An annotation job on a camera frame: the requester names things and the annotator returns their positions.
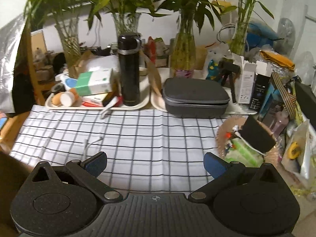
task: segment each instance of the gray zippered case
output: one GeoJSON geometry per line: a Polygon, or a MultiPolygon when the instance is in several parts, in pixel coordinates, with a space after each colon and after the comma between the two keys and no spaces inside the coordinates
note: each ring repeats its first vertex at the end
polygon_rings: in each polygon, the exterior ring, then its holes
{"type": "Polygon", "coordinates": [[[217,82],[168,78],[163,88],[166,109],[176,117],[215,118],[223,115],[230,98],[217,82]]]}

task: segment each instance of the folded orange towel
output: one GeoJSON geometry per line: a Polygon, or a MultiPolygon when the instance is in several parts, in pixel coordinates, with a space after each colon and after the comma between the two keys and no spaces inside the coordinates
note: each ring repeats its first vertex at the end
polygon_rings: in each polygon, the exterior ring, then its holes
{"type": "Polygon", "coordinates": [[[289,69],[290,71],[294,71],[295,64],[289,58],[278,54],[272,51],[260,51],[260,54],[265,58],[267,61],[275,62],[280,67],[284,67],[289,69]]]}

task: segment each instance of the crosshair logo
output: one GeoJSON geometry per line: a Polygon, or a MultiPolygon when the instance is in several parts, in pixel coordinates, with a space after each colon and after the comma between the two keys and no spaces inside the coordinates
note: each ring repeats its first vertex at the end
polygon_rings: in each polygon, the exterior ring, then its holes
{"type": "Polygon", "coordinates": [[[154,201],[158,201],[158,200],[160,200],[161,198],[159,197],[159,196],[153,196],[152,197],[152,200],[154,200],[154,201]]]}

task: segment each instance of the striped ribbon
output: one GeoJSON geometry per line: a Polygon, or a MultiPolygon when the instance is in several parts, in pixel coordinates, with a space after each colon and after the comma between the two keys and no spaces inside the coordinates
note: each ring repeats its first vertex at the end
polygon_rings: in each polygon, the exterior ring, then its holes
{"type": "Polygon", "coordinates": [[[284,101],[285,107],[287,108],[287,110],[289,112],[290,119],[295,119],[296,111],[295,111],[294,105],[296,102],[296,97],[287,92],[287,90],[283,86],[282,81],[280,79],[280,76],[277,72],[273,71],[271,75],[272,75],[272,78],[273,78],[273,81],[274,81],[276,88],[279,90],[279,92],[281,94],[281,97],[284,101]]]}

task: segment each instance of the thermos handle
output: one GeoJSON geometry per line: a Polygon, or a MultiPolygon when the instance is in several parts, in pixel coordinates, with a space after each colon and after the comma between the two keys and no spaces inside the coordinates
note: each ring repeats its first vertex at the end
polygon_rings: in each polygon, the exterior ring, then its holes
{"type": "Polygon", "coordinates": [[[118,53],[121,54],[121,55],[130,55],[130,54],[135,54],[137,52],[139,52],[141,46],[142,46],[142,40],[137,37],[135,38],[136,41],[137,41],[137,47],[135,49],[131,49],[131,50],[120,50],[118,49],[118,53]]]}

